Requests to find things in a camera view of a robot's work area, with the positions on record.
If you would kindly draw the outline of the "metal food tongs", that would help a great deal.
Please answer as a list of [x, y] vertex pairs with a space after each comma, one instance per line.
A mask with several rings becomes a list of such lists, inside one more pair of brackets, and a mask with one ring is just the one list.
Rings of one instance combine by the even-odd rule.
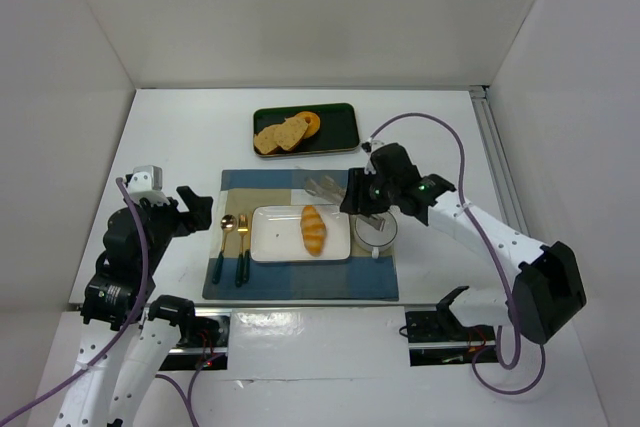
[[[311, 176], [305, 178], [304, 190], [307, 194], [319, 197], [338, 207], [342, 205], [346, 195], [346, 189], [342, 188], [332, 177], [324, 175], [320, 180]], [[385, 220], [379, 215], [365, 216], [356, 214], [355, 217], [377, 231], [382, 231]]]

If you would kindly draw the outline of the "striped golden bread roll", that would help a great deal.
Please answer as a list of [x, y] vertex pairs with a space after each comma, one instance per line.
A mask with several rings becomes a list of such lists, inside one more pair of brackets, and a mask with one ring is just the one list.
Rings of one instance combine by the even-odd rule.
[[325, 246], [327, 230], [320, 213], [313, 205], [303, 207], [300, 229], [306, 251], [314, 257], [320, 256]]

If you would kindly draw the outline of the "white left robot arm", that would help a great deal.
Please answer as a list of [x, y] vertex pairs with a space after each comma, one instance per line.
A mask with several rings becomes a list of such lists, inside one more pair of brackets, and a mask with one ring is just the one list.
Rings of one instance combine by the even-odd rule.
[[132, 425], [164, 359], [196, 320], [193, 301], [151, 297], [153, 275], [173, 239], [209, 229], [212, 198], [180, 186], [181, 211], [158, 190], [118, 187], [126, 206], [108, 219], [104, 250], [85, 288], [80, 345], [62, 384], [58, 426]]

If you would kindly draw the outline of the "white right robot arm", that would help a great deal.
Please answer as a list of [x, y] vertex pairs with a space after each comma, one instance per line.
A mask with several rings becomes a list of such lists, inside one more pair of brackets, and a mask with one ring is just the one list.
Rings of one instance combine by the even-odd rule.
[[397, 207], [500, 266], [507, 311], [494, 325], [512, 323], [529, 341], [546, 344], [586, 304], [576, 256], [566, 244], [546, 245], [517, 232], [465, 199], [437, 174], [423, 176], [397, 143], [375, 149], [364, 168], [351, 168], [340, 205], [373, 216]]

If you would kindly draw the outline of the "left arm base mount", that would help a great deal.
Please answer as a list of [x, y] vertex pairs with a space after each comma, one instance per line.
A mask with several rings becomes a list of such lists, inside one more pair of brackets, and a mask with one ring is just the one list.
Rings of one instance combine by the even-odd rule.
[[226, 370], [229, 335], [229, 314], [197, 317], [188, 336], [170, 350], [160, 370]]

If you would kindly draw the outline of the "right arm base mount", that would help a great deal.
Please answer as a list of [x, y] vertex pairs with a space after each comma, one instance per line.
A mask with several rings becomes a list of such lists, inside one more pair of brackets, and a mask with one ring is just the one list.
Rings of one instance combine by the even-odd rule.
[[406, 310], [398, 329], [408, 343], [411, 367], [470, 364], [484, 350], [480, 362], [497, 363], [495, 330], [489, 326], [462, 327], [436, 310]]

